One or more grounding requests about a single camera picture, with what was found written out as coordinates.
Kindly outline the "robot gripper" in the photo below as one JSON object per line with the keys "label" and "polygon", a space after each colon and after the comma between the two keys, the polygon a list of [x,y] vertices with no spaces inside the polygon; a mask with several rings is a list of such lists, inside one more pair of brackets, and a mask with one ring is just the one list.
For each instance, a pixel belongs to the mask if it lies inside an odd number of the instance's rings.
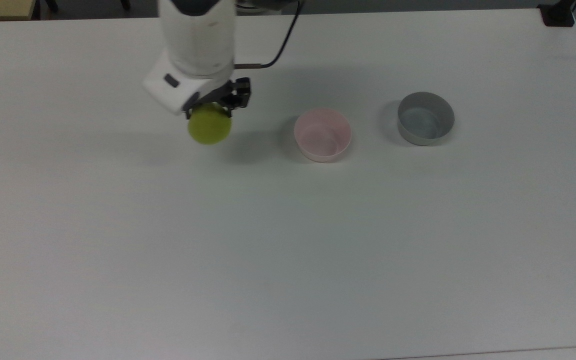
{"label": "robot gripper", "polygon": [[232,112],[248,106],[252,95],[249,77],[230,80],[233,59],[188,63],[174,59],[171,51],[162,51],[142,85],[165,109],[191,119],[194,109],[219,103]]}

